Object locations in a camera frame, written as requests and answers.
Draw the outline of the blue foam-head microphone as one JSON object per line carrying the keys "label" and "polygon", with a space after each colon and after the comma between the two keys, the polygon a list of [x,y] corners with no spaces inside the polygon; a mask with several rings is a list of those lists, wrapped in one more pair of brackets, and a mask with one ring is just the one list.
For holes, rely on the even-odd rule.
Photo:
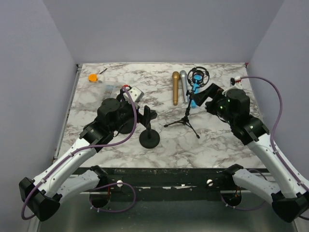
{"label": "blue foam-head microphone", "polygon": [[[194,84],[193,84],[193,87],[192,87],[192,92],[193,92],[194,94],[196,94],[196,93],[199,92],[200,80],[201,80],[201,79],[202,79],[202,76],[201,76],[201,75],[196,74],[196,75],[193,76],[193,82],[194,82]],[[192,100],[192,101],[191,101],[191,108],[194,109],[194,108],[196,108],[196,107],[197,107],[197,105],[196,105],[195,101]]]}

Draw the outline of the black tripod shock-mount stand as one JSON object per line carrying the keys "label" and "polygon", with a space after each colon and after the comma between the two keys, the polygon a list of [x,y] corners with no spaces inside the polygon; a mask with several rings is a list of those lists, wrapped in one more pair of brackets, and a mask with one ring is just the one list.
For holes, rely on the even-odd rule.
{"label": "black tripod shock-mount stand", "polygon": [[193,95],[198,92],[198,90],[204,87],[210,80],[209,71],[201,66],[193,67],[188,73],[184,70],[180,72],[173,72],[172,80],[173,80],[173,104],[177,105],[178,100],[176,99],[176,93],[178,93],[176,87],[178,87],[178,81],[181,80],[182,90],[183,90],[183,99],[187,104],[187,108],[185,110],[185,115],[180,120],[174,121],[172,123],[164,125],[164,128],[171,126],[176,123],[181,123],[183,125],[188,126],[193,130],[196,137],[199,139],[200,136],[197,134],[193,126],[190,124],[189,115],[191,107],[194,106],[196,108],[197,104],[193,100]]}

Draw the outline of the black round-base microphone stand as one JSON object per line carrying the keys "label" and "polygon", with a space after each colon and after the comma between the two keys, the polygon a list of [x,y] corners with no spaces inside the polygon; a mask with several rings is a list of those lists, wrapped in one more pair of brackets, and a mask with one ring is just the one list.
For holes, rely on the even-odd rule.
{"label": "black round-base microphone stand", "polygon": [[157,113],[150,113],[149,116],[141,116],[140,123],[146,128],[139,136],[140,144],[147,149],[155,148],[160,142],[159,133],[152,129],[150,121],[156,119]]}

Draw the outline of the black stand holding gold microphone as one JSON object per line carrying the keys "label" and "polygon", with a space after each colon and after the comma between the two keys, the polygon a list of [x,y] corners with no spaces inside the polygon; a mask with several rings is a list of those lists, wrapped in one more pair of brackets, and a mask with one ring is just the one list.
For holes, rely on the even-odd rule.
{"label": "black stand holding gold microphone", "polygon": [[125,125],[119,130],[120,134],[130,134],[134,126],[134,121],[128,121]]}

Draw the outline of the silver mesh-head microphone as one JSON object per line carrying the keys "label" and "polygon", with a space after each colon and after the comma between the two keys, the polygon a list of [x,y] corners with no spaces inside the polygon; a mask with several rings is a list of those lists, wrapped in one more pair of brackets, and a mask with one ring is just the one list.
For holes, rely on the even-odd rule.
{"label": "silver mesh-head microphone", "polygon": [[183,93],[183,101],[184,103],[188,103],[188,96],[186,95],[188,86],[187,86],[187,72],[185,70],[180,71],[180,80],[182,84],[182,93]]}

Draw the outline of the gold microphone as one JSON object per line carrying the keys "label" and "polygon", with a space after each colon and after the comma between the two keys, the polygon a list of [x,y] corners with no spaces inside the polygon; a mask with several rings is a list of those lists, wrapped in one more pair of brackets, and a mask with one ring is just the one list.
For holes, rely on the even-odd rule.
{"label": "gold microphone", "polygon": [[178,71],[174,71],[172,73],[172,85],[173,85],[173,105],[178,105],[178,89],[179,89],[179,78],[180,73]]}

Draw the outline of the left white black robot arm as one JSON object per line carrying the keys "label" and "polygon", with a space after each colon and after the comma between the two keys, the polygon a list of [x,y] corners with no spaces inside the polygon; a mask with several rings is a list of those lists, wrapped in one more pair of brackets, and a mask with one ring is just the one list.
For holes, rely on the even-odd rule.
{"label": "left white black robot arm", "polygon": [[19,182],[23,206],[21,218],[37,217],[45,221],[55,214],[69,196],[85,190],[104,190],[106,177],[89,170],[73,179],[69,177],[85,161],[106,147],[118,146],[128,141],[137,124],[147,127],[157,117],[155,110],[139,107],[133,100],[105,99],[97,109],[95,119],[84,126],[71,148],[49,168],[34,178],[25,177]]}

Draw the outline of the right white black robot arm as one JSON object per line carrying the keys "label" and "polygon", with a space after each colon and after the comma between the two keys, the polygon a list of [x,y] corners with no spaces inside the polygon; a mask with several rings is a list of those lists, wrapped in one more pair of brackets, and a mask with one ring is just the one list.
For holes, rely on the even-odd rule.
{"label": "right white black robot arm", "polygon": [[292,222],[309,208],[309,181],[284,156],[266,125],[250,114],[250,98],[240,87],[223,90],[211,84],[191,94],[196,105],[229,124],[232,133],[264,164],[275,179],[272,184],[239,167],[222,177],[227,189],[245,188],[271,204],[285,222]]}

